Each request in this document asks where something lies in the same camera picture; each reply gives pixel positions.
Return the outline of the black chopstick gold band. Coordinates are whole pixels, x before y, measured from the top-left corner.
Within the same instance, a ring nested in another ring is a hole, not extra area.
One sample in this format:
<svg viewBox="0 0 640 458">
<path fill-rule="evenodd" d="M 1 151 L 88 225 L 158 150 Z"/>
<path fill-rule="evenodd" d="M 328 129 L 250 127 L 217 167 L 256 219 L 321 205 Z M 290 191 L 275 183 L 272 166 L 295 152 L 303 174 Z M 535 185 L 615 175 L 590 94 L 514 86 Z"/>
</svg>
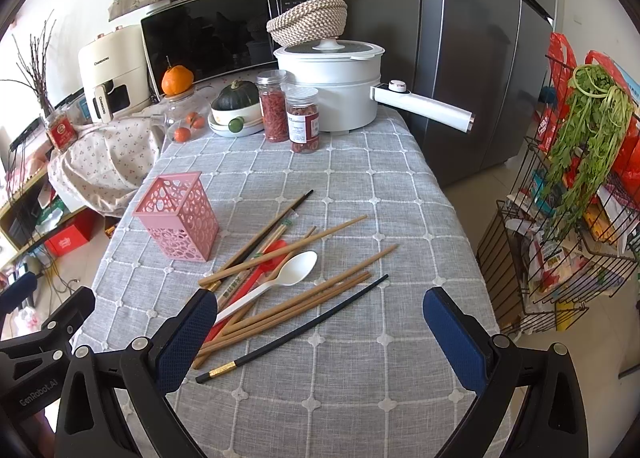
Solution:
<svg viewBox="0 0 640 458">
<path fill-rule="evenodd" d="M 232 360 L 232 362 L 230 363 L 224 364 L 210 371 L 207 371 L 205 374 L 199 374 L 198 377 L 195 378 L 195 381 L 198 382 L 199 384 L 209 382 L 209 380 L 213 380 L 214 378 L 222 376 L 223 374 L 228 374 L 228 372 L 235 370 L 236 368 L 240 368 L 250 362 L 253 362 L 253 360 L 257 360 L 259 357 L 262 357 L 268 354 L 269 352 L 275 350 L 276 348 L 280 348 L 280 346 L 284 345 L 285 343 L 288 343 L 288 341 L 291 341 L 301 336 L 302 334 L 305 334 L 306 331 L 311 330 L 312 328 L 318 326 L 319 324 L 327 321 L 338 312 L 341 312 L 342 310 L 346 309 L 347 307 L 349 307 L 350 304 L 354 303 L 355 301 L 357 301 L 358 299 L 366 295 L 369 291 L 371 291 L 375 287 L 378 287 L 378 285 L 383 284 L 385 281 L 387 281 L 389 277 L 390 275 L 388 274 L 382 275 L 376 281 L 374 281 L 370 285 L 367 285 L 366 288 L 363 288 L 362 290 L 358 291 L 358 293 L 354 293 L 353 295 L 351 295 L 341 303 L 335 305 L 335 307 L 333 307 L 332 309 L 329 309 L 329 311 L 326 311 L 321 315 L 315 317 L 314 319 L 311 319 L 311 321 L 306 322 L 306 324 L 299 326 L 298 328 L 290 331 L 289 333 L 285 334 L 279 339 L 274 340 L 266 345 L 263 345 L 260 348 L 256 348 L 256 350 L 246 355 L 243 355 L 237 358 L 236 360 Z"/>
</svg>

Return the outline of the pink perforated utensil holder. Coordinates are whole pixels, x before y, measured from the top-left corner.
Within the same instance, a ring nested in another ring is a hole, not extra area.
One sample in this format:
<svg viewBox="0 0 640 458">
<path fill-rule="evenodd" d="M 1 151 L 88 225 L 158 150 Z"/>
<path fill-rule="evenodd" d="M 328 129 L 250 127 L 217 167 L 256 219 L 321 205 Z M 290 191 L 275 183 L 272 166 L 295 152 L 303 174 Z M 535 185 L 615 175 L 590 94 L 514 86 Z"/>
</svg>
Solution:
<svg viewBox="0 0 640 458">
<path fill-rule="evenodd" d="M 134 216 L 167 258 L 208 260 L 219 224 L 200 171 L 159 175 L 134 208 Z"/>
</svg>

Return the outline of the white plastic spoon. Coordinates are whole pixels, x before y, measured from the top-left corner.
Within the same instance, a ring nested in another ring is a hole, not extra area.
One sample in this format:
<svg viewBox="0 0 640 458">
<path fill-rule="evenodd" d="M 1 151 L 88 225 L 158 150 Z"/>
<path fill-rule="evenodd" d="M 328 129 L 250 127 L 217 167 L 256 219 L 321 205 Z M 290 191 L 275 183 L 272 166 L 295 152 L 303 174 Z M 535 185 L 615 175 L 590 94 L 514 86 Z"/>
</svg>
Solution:
<svg viewBox="0 0 640 458">
<path fill-rule="evenodd" d="M 259 298 L 266 291 L 274 287 L 290 287 L 303 281 L 306 276 L 314 269 L 318 261 L 318 255 L 312 251 L 305 251 L 299 253 L 291 260 L 283 265 L 278 276 L 271 281 L 265 282 L 262 285 L 250 290 L 245 296 L 242 296 L 238 301 L 233 302 L 222 310 L 216 318 L 214 327 L 220 325 L 225 319 L 234 315 L 237 311 L 245 307 L 246 304 Z"/>
</svg>

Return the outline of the black microwave oven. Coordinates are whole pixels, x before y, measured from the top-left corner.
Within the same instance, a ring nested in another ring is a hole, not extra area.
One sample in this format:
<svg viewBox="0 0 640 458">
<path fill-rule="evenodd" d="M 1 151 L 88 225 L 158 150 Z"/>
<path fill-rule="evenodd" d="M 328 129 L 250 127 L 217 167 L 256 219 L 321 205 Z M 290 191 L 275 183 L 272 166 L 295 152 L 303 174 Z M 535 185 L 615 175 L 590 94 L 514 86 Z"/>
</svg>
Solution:
<svg viewBox="0 0 640 458">
<path fill-rule="evenodd" d="M 196 82 L 274 62 L 267 22 L 306 0 L 175 0 L 141 20 L 152 88 L 182 65 Z"/>
</svg>

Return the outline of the cream air fryer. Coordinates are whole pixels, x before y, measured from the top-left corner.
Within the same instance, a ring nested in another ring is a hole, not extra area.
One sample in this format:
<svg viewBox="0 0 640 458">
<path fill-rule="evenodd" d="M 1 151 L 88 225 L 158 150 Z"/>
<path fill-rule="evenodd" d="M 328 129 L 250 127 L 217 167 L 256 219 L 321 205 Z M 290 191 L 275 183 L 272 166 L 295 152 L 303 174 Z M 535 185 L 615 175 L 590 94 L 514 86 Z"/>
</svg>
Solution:
<svg viewBox="0 0 640 458">
<path fill-rule="evenodd" d="M 139 25 L 119 27 L 78 53 L 80 78 L 93 123 L 143 110 L 151 102 L 148 67 Z"/>
</svg>

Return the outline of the disposable bamboo chopsticks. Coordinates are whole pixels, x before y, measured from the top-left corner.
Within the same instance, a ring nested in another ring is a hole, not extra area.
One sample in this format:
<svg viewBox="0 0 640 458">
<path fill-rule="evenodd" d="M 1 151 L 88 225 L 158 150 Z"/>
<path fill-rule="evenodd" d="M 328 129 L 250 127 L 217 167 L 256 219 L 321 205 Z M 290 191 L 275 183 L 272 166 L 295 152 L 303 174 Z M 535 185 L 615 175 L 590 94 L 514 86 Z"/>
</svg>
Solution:
<svg viewBox="0 0 640 458">
<path fill-rule="evenodd" d="M 292 225 L 292 221 L 285 219 L 280 222 L 280 224 L 276 227 L 272 234 L 269 234 L 266 240 L 258 247 L 257 252 L 250 257 L 251 260 L 254 260 L 260 256 L 262 256 L 267 249 L 288 229 L 289 226 Z M 218 309 L 222 310 L 226 304 L 232 299 L 234 294 L 239 290 L 242 284 L 247 280 L 248 275 L 254 269 L 255 265 L 249 267 L 248 269 L 242 270 L 240 273 L 235 274 L 234 276 L 230 276 L 224 282 L 224 288 L 222 288 L 221 293 L 217 295 L 217 304 Z"/>
</svg>

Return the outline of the red plastic spoon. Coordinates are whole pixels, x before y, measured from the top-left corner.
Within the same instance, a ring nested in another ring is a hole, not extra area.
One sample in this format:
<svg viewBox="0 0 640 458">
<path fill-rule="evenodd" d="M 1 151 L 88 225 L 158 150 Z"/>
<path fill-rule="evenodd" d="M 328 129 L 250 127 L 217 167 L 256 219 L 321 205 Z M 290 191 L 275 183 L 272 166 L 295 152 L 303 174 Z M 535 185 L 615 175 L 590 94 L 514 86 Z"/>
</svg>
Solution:
<svg viewBox="0 0 640 458">
<path fill-rule="evenodd" d="M 258 265 L 258 267 L 255 267 L 254 270 L 250 272 L 250 275 L 248 275 L 248 277 L 245 279 L 245 282 L 242 284 L 242 286 L 238 290 L 236 290 L 236 293 L 231 298 L 229 305 L 235 304 L 236 301 L 239 301 L 247 293 L 249 293 L 250 290 L 252 290 L 254 286 L 258 283 L 259 278 L 261 278 L 264 275 L 268 275 L 270 272 L 272 272 L 280 264 L 282 260 L 283 260 L 283 256 L 280 256 L 277 258 L 273 258 L 265 263 L 262 263 L 261 265 Z M 212 327 L 212 329 L 209 330 L 209 333 L 207 334 L 205 341 L 209 342 L 214 340 L 217 334 L 219 333 L 219 331 L 222 329 L 222 327 L 224 327 L 225 322 L 226 321 L 216 322 L 216 324 Z"/>
</svg>

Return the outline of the dry branches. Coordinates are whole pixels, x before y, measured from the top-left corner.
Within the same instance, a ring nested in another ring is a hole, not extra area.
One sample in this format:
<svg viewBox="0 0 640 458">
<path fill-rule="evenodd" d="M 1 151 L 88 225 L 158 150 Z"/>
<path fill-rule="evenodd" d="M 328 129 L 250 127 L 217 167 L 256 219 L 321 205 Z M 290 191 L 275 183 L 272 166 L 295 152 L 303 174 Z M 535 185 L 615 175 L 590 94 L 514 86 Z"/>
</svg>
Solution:
<svg viewBox="0 0 640 458">
<path fill-rule="evenodd" d="M 1 79 L 2 82 L 12 82 L 12 84 L 29 88 L 29 90 L 35 94 L 35 98 L 40 106 L 42 118 L 48 118 L 54 112 L 54 107 L 48 96 L 47 55 L 55 23 L 56 21 L 52 18 L 52 14 L 49 14 L 43 21 L 40 33 L 37 35 L 29 35 L 28 51 L 26 54 L 22 53 L 17 44 L 17 40 L 13 39 L 17 56 L 15 66 L 22 78 Z"/>
</svg>

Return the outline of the white bowl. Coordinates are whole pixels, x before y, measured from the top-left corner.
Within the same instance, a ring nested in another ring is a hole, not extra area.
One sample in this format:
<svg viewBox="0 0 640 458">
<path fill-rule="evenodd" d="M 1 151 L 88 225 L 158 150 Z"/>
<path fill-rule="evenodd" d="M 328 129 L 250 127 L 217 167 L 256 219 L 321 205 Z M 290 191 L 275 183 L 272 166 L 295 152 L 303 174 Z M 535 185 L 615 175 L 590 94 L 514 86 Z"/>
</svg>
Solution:
<svg viewBox="0 0 640 458">
<path fill-rule="evenodd" d="M 213 108 L 208 114 L 208 126 L 219 137 L 247 137 L 264 130 L 259 104 L 230 111 Z"/>
</svg>

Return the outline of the jar of red goji berries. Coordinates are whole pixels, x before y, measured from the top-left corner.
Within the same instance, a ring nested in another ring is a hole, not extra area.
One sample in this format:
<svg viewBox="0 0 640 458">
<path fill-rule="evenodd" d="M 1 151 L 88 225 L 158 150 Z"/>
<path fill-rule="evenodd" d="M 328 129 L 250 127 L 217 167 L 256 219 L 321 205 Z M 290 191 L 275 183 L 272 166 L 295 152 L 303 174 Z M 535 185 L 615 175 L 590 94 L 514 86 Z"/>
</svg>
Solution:
<svg viewBox="0 0 640 458">
<path fill-rule="evenodd" d="M 286 70 L 265 70 L 256 77 L 262 123 L 265 137 L 269 142 L 279 143 L 288 140 L 288 119 L 283 88 L 287 83 Z"/>
</svg>

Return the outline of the white electric pot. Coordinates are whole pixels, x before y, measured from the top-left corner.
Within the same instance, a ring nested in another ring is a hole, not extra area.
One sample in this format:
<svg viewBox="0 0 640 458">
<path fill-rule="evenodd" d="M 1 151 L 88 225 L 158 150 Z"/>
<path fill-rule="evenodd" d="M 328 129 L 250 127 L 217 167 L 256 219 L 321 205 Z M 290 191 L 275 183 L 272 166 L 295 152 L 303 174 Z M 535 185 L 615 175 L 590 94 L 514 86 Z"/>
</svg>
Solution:
<svg viewBox="0 0 640 458">
<path fill-rule="evenodd" d="M 356 40 L 322 39 L 274 51 L 297 85 L 318 90 L 320 130 L 346 132 L 369 125 L 386 105 L 467 133 L 472 113 L 408 90 L 405 81 L 381 80 L 385 49 Z"/>
</svg>

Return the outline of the grey refrigerator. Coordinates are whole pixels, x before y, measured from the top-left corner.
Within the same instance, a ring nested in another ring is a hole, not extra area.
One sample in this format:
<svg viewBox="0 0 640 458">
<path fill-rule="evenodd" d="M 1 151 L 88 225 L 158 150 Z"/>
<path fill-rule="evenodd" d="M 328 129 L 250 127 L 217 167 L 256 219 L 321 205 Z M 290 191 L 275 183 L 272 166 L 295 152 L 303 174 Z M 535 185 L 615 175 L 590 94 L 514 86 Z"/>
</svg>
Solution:
<svg viewBox="0 0 640 458">
<path fill-rule="evenodd" d="M 546 74 L 555 0 L 345 1 L 345 35 L 384 49 L 384 80 L 474 115 L 468 133 L 407 116 L 441 185 L 518 154 Z"/>
</svg>

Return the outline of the dark brown-black chopstick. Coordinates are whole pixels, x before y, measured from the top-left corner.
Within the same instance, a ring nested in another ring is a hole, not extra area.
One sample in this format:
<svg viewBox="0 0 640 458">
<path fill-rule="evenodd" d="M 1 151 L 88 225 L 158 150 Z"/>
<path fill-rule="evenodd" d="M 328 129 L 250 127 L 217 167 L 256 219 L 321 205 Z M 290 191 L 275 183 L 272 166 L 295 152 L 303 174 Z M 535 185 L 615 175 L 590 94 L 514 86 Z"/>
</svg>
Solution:
<svg viewBox="0 0 640 458">
<path fill-rule="evenodd" d="M 280 215 L 274 217 L 265 227 L 263 227 L 256 235 L 254 235 L 250 241 L 245 244 L 227 263 L 221 267 L 221 270 L 227 270 L 229 267 L 234 267 L 237 264 L 244 262 L 249 256 L 256 252 L 260 244 L 267 238 L 267 236 L 279 225 L 284 218 L 294 211 L 300 204 L 312 195 L 313 189 L 299 196 L 292 202 L 286 209 L 284 209 Z"/>
</svg>

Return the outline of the grey checked tablecloth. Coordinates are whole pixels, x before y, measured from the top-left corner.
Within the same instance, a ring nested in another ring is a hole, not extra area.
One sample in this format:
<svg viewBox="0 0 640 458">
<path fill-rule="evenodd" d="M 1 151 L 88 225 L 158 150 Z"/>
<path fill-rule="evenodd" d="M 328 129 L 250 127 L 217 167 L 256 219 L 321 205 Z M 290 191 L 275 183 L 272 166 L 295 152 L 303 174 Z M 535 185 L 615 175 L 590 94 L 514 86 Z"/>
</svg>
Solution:
<svg viewBox="0 0 640 458">
<path fill-rule="evenodd" d="M 444 288 L 490 333 L 497 323 L 454 207 L 394 111 L 296 154 L 261 135 L 208 133 L 168 147 L 154 175 L 196 171 L 218 218 L 205 262 L 165 257 L 127 212 L 96 271 L 96 307 L 78 342 L 119 350 L 151 336 L 286 206 L 297 241 L 323 233 L 307 285 L 366 263 L 374 289 L 281 348 L 211 382 L 186 378 L 169 402 L 211 457 L 431 457 L 472 394 L 425 324 L 427 289 Z"/>
</svg>

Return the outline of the green lime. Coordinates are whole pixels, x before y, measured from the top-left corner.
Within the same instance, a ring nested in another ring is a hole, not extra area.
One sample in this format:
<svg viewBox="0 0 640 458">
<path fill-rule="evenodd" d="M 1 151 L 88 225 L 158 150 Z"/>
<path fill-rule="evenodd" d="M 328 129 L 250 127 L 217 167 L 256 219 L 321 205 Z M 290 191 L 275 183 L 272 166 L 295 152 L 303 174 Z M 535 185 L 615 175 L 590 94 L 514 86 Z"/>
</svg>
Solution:
<svg viewBox="0 0 640 458">
<path fill-rule="evenodd" d="M 244 118 L 241 116 L 233 117 L 228 122 L 227 127 L 231 133 L 240 133 L 244 129 Z"/>
</svg>

